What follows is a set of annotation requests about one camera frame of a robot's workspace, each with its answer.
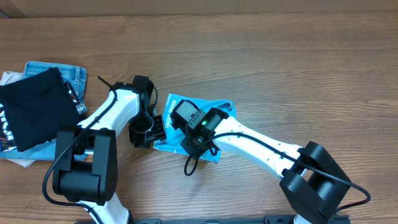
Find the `light blue printed t-shirt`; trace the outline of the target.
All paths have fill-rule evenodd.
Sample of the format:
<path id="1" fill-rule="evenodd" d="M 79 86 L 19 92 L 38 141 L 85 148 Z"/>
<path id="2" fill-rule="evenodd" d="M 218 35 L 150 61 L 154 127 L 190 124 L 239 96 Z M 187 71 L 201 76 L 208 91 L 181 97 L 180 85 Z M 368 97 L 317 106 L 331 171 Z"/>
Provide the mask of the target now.
<path id="1" fill-rule="evenodd" d="M 193 118 L 185 125 L 184 129 L 176 129 L 171 126 L 170 114 L 173 108 L 181 100 L 190 100 L 199 107 L 199 111 L 193 116 Z M 164 123 L 164 129 L 166 133 L 166 140 L 158 140 L 154 143 L 154 148 L 174 152 L 177 154 L 188 153 L 181 147 L 180 143 L 184 139 L 184 133 L 188 135 L 198 134 L 210 134 L 215 132 L 215 127 L 220 124 L 223 119 L 236 116 L 236 109 L 232 101 L 229 100 L 215 100 L 207 101 L 195 98 L 188 98 L 176 94 L 169 94 L 165 107 L 162 120 Z M 216 156 L 212 156 L 209 152 L 199 157 L 212 162 L 218 162 L 221 157 L 221 152 L 218 151 Z"/>

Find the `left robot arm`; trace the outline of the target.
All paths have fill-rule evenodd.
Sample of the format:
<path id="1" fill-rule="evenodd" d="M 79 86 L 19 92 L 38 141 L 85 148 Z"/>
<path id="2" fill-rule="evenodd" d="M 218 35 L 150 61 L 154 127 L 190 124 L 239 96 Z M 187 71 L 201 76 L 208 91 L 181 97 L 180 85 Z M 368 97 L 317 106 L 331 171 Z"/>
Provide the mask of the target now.
<path id="1" fill-rule="evenodd" d="M 133 223 L 118 196 L 116 140 L 129 128 L 134 147 L 150 147 L 166 138 L 162 118 L 150 103 L 157 90 L 147 77 L 116 82 L 107 100 L 75 126 L 64 126 L 56 138 L 55 160 L 47 171 L 42 192 L 52 204 L 84 208 L 93 223 Z"/>

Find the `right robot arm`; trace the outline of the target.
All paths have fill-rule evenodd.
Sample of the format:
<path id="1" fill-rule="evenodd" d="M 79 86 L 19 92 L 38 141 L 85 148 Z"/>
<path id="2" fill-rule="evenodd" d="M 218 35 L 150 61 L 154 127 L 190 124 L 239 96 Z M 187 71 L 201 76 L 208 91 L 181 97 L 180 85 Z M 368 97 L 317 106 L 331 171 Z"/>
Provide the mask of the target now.
<path id="1" fill-rule="evenodd" d="M 217 108 L 204 112 L 183 103 L 171 118 L 173 128 L 185 135 L 181 146 L 190 160 L 206 152 L 212 156 L 230 152 L 278 178 L 296 212 L 294 223 L 330 223 L 341 210 L 351 180 L 323 146 L 310 141 L 302 147 L 272 139 Z"/>

